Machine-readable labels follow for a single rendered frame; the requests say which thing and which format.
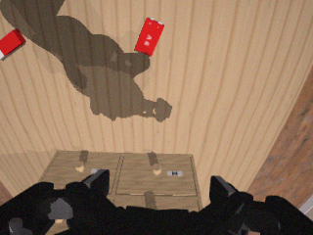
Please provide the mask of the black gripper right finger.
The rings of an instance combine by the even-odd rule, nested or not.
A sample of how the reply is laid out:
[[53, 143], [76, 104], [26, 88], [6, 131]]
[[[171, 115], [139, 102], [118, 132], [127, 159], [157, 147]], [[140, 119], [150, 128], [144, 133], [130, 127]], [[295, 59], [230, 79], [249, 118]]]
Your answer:
[[248, 235], [248, 231], [313, 235], [313, 221], [286, 199], [274, 195], [266, 196], [265, 202], [254, 201], [251, 194], [239, 192], [221, 176], [211, 175], [209, 200], [210, 204], [199, 212], [191, 211], [180, 218], [177, 227], [212, 235], [227, 231], [233, 235]]

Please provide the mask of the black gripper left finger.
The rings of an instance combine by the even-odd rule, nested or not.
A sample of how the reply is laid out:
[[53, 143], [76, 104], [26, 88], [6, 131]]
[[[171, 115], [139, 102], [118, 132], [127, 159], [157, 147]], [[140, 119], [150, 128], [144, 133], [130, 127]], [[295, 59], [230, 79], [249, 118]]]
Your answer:
[[109, 190], [108, 169], [71, 182], [66, 189], [36, 183], [0, 206], [0, 235], [45, 235], [55, 219], [66, 219], [68, 229], [84, 222], [89, 227], [135, 224], [132, 214], [107, 198]]

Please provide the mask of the wooden chest of drawers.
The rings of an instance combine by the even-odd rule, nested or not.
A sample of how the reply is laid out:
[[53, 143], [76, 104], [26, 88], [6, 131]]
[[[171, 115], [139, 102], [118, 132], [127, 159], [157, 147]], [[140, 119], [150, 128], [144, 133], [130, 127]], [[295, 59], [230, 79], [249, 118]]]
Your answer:
[[[196, 166], [195, 166], [195, 161], [194, 161], [194, 156], [193, 154], [141, 154], [141, 153], [108, 153], [108, 152], [82, 152], [82, 151], [62, 151], [58, 150], [52, 160], [49, 162], [47, 165], [46, 169], [44, 170], [43, 174], [39, 178], [38, 182], [41, 182], [46, 175], [47, 171], [49, 170], [50, 166], [52, 165], [53, 161], [55, 160], [56, 156], [59, 154], [59, 152], [64, 152], [64, 153], [83, 153], [83, 154], [108, 154], [108, 155], [120, 155], [120, 160], [112, 188], [112, 194], [108, 195], [107, 198], [110, 198], [111, 201], [114, 203], [114, 198], [123, 198], [123, 199], [152, 199], [152, 200], [198, 200], [198, 206], [199, 206], [199, 211], [203, 209], [202, 207], [202, 201], [201, 201], [201, 192], [200, 192], [200, 186], [198, 182], [198, 177], [197, 177], [197, 171], [196, 171]], [[124, 159], [124, 155], [141, 155], [141, 156], [190, 156], [191, 159], [191, 165], [192, 165], [192, 171], [193, 171], [193, 176], [194, 176], [194, 182], [195, 182], [195, 188], [196, 188], [196, 197], [158, 197], [158, 196], [126, 196], [126, 195], [116, 195], [116, 189], [117, 189], [117, 184], [121, 172], [121, 167]]]

